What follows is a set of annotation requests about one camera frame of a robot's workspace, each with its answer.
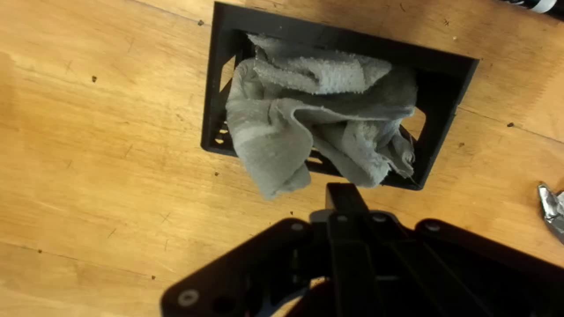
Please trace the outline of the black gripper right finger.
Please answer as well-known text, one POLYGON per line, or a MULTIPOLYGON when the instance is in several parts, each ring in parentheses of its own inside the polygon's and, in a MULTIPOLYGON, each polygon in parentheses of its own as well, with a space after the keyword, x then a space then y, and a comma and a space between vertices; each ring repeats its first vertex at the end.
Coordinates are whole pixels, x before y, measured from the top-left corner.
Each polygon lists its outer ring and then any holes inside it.
POLYGON ((372 213, 376 281, 388 317, 564 317, 564 269, 427 218, 372 213))

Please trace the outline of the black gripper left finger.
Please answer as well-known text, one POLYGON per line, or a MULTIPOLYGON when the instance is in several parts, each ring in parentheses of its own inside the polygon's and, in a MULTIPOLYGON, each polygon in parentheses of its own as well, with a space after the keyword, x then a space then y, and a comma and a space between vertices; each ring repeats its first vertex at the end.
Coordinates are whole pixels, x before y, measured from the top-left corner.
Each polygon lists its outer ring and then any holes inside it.
POLYGON ((378 310, 367 241, 369 207, 351 183, 327 186, 309 221, 284 218, 182 278, 163 317, 270 317, 298 299, 298 317, 362 317, 378 310))

